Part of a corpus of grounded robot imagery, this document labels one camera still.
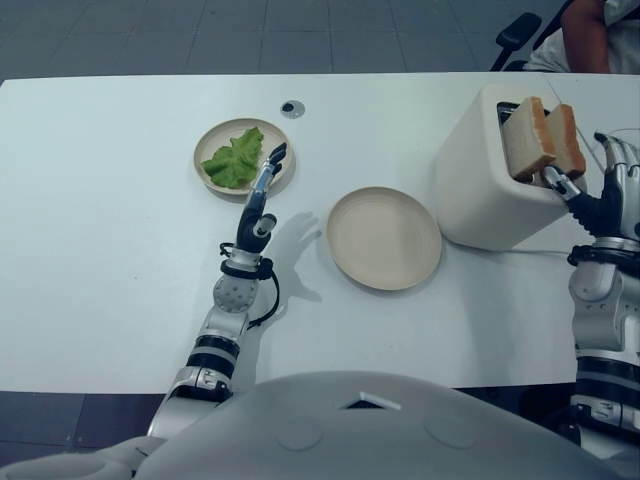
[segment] black chair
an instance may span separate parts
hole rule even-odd
[[[540,36],[536,39],[533,44],[534,50],[542,45],[542,42],[544,42],[549,35],[560,28],[560,18],[572,1],[573,0],[567,0],[564,5],[562,5],[562,8],[560,8],[555,17],[553,17]],[[542,19],[538,15],[527,12],[520,15],[513,21],[513,23],[511,23],[511,25],[502,30],[496,37],[496,43],[502,47],[502,52],[500,52],[500,55],[491,67],[491,71],[499,72],[502,70],[502,67],[507,63],[511,54],[524,47],[526,43],[531,40],[531,37],[533,37],[541,24]],[[527,62],[524,60],[516,60],[507,65],[504,71],[521,72],[526,63]]]

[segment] lettuce leaf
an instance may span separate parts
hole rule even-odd
[[[258,127],[232,138],[230,147],[220,147],[211,160],[200,165],[211,181],[226,188],[238,188],[251,182],[258,173],[258,156],[264,135]]]

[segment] bread slice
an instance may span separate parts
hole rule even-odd
[[[587,164],[578,145],[573,109],[560,104],[547,115],[546,121],[556,149],[556,159],[551,165],[561,168],[571,180],[581,177]]]
[[[502,125],[509,174],[529,182],[534,172],[555,160],[556,149],[544,118],[542,100],[525,99]]]

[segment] beige plate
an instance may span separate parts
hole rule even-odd
[[[331,255],[354,280],[379,290],[402,290],[438,265],[442,237],[429,212],[397,190],[369,187],[344,196],[327,223]]]
[[[265,122],[264,120],[238,118],[213,127],[204,134],[204,137],[200,139],[196,146],[196,151],[193,154],[193,162],[196,167],[196,172],[198,172],[198,175],[207,187],[228,195],[246,195],[249,193],[250,185],[246,185],[242,188],[219,187],[211,181],[209,175],[205,173],[200,164],[205,160],[209,160],[220,147],[230,146],[231,138],[241,137],[245,131],[253,127],[258,127],[264,135],[264,139],[262,140],[262,151],[258,157],[258,168],[260,168],[260,165],[262,165],[262,163],[267,159],[267,156],[274,148],[281,143],[287,143],[287,156],[282,160],[282,170],[280,170],[280,173],[278,173],[273,179],[272,185],[283,177],[287,168],[289,168],[293,163],[293,149],[291,148],[291,144],[289,143],[286,135],[282,133],[278,127]]]

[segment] gray floor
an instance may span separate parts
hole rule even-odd
[[[79,75],[485,71],[500,50],[495,36],[510,21],[531,11],[546,23],[562,3],[0,0],[0,82]],[[160,399],[0,391],[0,466],[144,434]]]

